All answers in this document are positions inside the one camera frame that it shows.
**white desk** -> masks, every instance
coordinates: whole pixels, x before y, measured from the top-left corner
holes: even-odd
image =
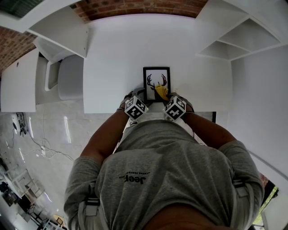
[[[89,24],[84,61],[85,113],[112,113],[123,97],[143,86],[143,67],[170,67],[171,90],[195,111],[225,111],[232,98],[227,60],[194,55],[193,18],[141,14]]]

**white tile floor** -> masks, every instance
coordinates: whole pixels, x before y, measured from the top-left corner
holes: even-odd
[[[211,112],[198,114],[212,120]],[[27,113],[27,119],[29,122],[31,118],[33,137],[37,143],[41,145],[41,140],[45,138],[49,141],[51,149],[76,159],[92,134],[110,115],[84,114],[83,101],[65,101],[37,105],[35,113]],[[159,119],[162,116],[162,113],[148,113],[143,120]],[[8,167],[19,164],[20,168],[28,169],[32,178],[41,181],[49,198],[42,195],[38,204],[52,213],[63,216],[63,196],[73,162],[61,154],[56,154],[51,159],[44,158],[29,134],[24,137],[19,136],[19,133],[15,135],[13,149],[8,149],[5,142],[12,145],[12,137],[11,114],[0,113],[1,157]],[[51,157],[53,154],[54,152],[47,152],[46,156]]]

